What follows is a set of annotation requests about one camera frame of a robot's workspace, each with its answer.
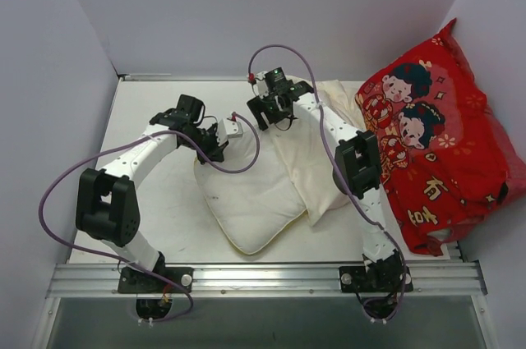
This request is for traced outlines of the cream pillowcase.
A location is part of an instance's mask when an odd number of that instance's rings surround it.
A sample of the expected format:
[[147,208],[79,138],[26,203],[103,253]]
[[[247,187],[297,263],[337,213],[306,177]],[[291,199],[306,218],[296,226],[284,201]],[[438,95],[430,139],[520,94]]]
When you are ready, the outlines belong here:
[[[360,131],[366,129],[362,113],[354,101],[357,85],[340,80],[320,81],[316,85],[326,107]],[[276,153],[305,204],[310,225],[316,225],[327,211],[349,203],[348,197],[333,181],[332,165],[322,145],[318,126],[297,119],[290,128],[282,123],[271,127],[269,132]]]

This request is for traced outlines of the white pillow yellow edge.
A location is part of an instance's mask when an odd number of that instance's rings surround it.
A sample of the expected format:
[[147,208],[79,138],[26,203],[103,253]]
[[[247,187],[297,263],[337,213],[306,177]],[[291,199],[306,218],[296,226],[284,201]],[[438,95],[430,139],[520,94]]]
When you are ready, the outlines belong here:
[[270,136],[259,132],[256,163],[239,174],[195,163],[202,195],[228,241],[244,255],[267,247],[287,226],[306,213],[306,206],[278,158]]

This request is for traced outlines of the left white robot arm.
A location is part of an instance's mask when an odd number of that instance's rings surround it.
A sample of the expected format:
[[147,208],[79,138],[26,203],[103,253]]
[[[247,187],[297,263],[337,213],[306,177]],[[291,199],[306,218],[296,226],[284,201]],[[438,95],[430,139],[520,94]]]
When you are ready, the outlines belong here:
[[177,106],[157,113],[132,146],[100,170],[86,169],[80,176],[76,228],[109,246],[118,256],[140,267],[137,283],[147,292],[158,292],[166,283],[164,256],[139,231],[141,214],[136,190],[163,158],[181,146],[203,152],[201,163],[224,161],[228,138],[239,126],[222,119],[202,128],[205,104],[181,95]]

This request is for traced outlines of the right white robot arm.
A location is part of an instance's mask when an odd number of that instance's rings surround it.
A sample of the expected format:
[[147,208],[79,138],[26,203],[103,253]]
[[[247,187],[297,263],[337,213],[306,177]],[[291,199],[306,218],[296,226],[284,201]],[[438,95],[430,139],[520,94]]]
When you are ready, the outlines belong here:
[[258,127],[288,122],[273,131],[277,155],[291,182],[317,222],[348,197],[360,216],[364,280],[375,291],[405,281],[404,255],[386,231],[381,205],[381,165],[376,137],[352,124],[334,103],[341,88],[314,90],[306,81],[254,80],[247,106]]

